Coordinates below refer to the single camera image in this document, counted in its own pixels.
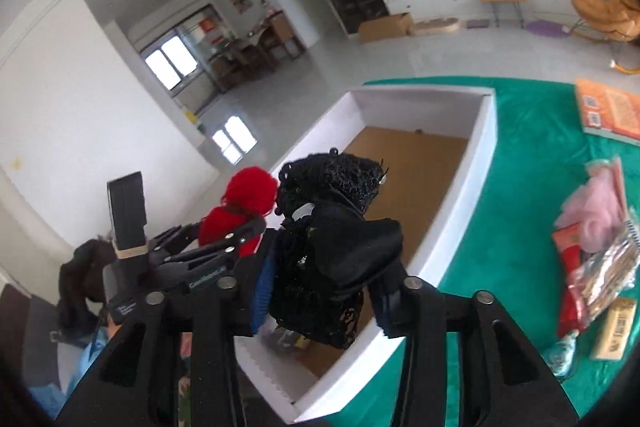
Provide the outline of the red yarn pompom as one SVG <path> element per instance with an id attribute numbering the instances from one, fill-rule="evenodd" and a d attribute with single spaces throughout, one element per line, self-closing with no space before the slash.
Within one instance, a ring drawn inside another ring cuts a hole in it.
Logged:
<path id="1" fill-rule="evenodd" d="M 247 167 L 235 173 L 220 204 L 201 220 L 198 246 L 213 244 L 240 225 L 268 216 L 276 203 L 277 191 L 277 180 L 260 167 Z"/>

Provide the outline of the black lace fabric bundle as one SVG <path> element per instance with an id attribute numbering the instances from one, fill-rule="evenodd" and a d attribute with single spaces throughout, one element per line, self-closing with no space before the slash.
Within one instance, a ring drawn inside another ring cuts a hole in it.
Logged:
<path id="1" fill-rule="evenodd" d="M 406 271 L 398 221 L 369 220 L 386 169 L 335 148 L 287 162 L 279 171 L 269 305 L 277 323 L 316 343 L 346 349 L 363 301 L 383 327 L 394 325 Z"/>

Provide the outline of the red snack packet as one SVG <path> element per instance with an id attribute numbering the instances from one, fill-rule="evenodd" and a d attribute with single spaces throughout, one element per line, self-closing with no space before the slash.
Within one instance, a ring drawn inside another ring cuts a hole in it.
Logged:
<path id="1" fill-rule="evenodd" d="M 584 278 L 591 268 L 591 259 L 596 254 L 582 248 L 580 231 L 582 231 L 580 225 L 574 223 L 574 225 L 552 233 L 553 243 L 558 250 L 565 275 L 558 327 L 556 328 L 556 335 L 559 338 L 574 331 L 585 332 L 598 317 L 587 298 L 582 295 L 582 291 L 586 287 Z"/>

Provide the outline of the bag of cotton swabs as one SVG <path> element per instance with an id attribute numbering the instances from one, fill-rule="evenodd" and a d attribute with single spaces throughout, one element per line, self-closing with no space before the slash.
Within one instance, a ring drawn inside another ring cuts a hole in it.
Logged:
<path id="1" fill-rule="evenodd" d="M 639 222 L 631 209 L 608 248 L 597 253 L 584 278 L 582 295 L 598 317 L 625 289 L 634 285 L 639 268 Z"/>

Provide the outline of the black jacket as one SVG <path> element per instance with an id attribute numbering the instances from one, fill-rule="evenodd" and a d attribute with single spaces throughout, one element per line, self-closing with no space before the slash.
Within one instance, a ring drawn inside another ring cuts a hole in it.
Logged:
<path id="1" fill-rule="evenodd" d="M 102 237 L 78 246 L 70 261 L 58 272 L 58 328 L 67 337 L 89 335 L 99 324 L 99 315 L 88 303 L 104 306 L 103 269 L 116 259 L 113 245 Z"/>

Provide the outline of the green tablecloth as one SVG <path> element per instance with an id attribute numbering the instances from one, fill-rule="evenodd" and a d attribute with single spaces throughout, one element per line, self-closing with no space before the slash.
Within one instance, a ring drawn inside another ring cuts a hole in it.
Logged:
<path id="1" fill-rule="evenodd" d="M 571 83 L 488 77 L 428 77 L 367 84 L 457 84 L 488 87 L 497 95 L 498 143 L 472 220 L 438 285 L 471 296 L 487 289 L 538 350 L 552 345 L 564 275 L 552 242 L 562 202 L 585 182 L 585 165 L 620 156 L 628 202 L 639 212 L 639 147 L 585 134 Z M 639 339 L 639 314 L 620 362 L 590 360 L 599 323 L 578 339 L 572 376 L 562 384 L 584 416 L 614 381 Z M 389 426 L 397 397 L 404 344 L 394 352 L 330 426 Z"/>

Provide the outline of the teal patterned pouch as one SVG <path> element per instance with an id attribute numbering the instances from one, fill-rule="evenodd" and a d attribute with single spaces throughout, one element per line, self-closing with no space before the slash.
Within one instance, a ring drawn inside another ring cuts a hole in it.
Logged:
<path id="1" fill-rule="evenodd" d="M 541 353 L 551 373 L 559 381 L 565 381 L 572 373 L 578 336 L 578 329 L 573 329 Z"/>

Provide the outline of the white cardboard box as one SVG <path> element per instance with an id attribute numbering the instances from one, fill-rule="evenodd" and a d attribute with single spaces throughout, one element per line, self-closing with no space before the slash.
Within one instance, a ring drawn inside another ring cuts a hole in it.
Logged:
<path id="1" fill-rule="evenodd" d="M 366 217 L 399 221 L 402 263 L 436 286 L 471 221 L 496 145 L 494 90 L 376 84 L 343 95 L 282 160 L 335 147 L 381 161 L 386 180 Z M 311 343 L 301 355 L 279 355 L 260 336 L 237 339 L 235 349 L 246 376 L 291 425 L 340 411 L 399 343 L 365 306 L 358 336 L 345 351 Z"/>

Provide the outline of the wooden rectangular box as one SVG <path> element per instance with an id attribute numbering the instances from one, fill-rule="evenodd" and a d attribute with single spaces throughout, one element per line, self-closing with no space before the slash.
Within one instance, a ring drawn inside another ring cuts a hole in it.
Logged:
<path id="1" fill-rule="evenodd" d="M 597 361 L 620 361 L 623 358 L 634 325 L 638 301 L 618 297 L 606 311 L 590 358 Z"/>

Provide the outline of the pink mesh bath sponge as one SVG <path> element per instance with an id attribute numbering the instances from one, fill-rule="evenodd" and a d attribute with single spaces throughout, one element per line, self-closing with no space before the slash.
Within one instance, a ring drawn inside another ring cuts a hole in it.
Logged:
<path id="1" fill-rule="evenodd" d="M 588 181 L 570 194 L 554 221 L 555 228 L 578 226 L 580 248 L 595 254 L 612 243 L 626 215 L 626 192 L 619 157 L 590 161 Z"/>

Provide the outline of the dining table with chairs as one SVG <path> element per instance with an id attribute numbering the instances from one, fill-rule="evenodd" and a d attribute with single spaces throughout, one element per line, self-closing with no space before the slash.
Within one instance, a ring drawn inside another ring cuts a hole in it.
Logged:
<path id="1" fill-rule="evenodd" d="M 292 61 L 306 52 L 282 10 L 267 15 L 244 38 L 224 40 L 208 64 L 226 91 L 241 81 L 258 79 L 265 70 L 274 72 L 279 65 L 277 50 Z"/>

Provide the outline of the orange book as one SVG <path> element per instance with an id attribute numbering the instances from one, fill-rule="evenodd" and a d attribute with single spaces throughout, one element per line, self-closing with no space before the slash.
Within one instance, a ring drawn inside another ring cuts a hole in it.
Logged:
<path id="1" fill-rule="evenodd" d="M 639 95 L 588 79 L 575 81 L 578 115 L 585 133 L 639 145 Z"/>

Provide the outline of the oval cat scratcher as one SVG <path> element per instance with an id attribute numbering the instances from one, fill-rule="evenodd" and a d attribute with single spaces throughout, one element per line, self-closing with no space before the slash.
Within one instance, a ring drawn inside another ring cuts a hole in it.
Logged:
<path id="1" fill-rule="evenodd" d="M 420 20 L 413 23 L 408 30 L 411 37 L 451 34 L 460 29 L 461 22 L 455 17 L 434 18 L 434 20 Z"/>

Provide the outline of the brown cardboard box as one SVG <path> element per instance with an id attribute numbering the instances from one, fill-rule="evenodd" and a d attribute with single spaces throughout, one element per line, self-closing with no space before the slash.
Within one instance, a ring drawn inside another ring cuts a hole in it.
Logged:
<path id="1" fill-rule="evenodd" d="M 359 26 L 358 36 L 361 43 L 402 38 L 409 35 L 413 25 L 410 13 L 401 13 L 367 20 Z"/>

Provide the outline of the purple round floor mat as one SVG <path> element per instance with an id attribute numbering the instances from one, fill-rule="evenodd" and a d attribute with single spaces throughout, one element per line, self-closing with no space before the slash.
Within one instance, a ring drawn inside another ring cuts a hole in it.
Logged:
<path id="1" fill-rule="evenodd" d="M 525 25 L 525 29 L 533 35 L 544 38 L 563 39 L 570 35 L 568 26 L 550 22 L 550 20 L 533 20 Z"/>

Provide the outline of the orange lounge chair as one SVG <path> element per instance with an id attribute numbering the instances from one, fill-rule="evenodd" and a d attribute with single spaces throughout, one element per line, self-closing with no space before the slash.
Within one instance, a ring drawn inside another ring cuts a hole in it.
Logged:
<path id="1" fill-rule="evenodd" d="M 572 5 L 581 20 L 608 40 L 639 37 L 639 0 L 572 0 Z"/>

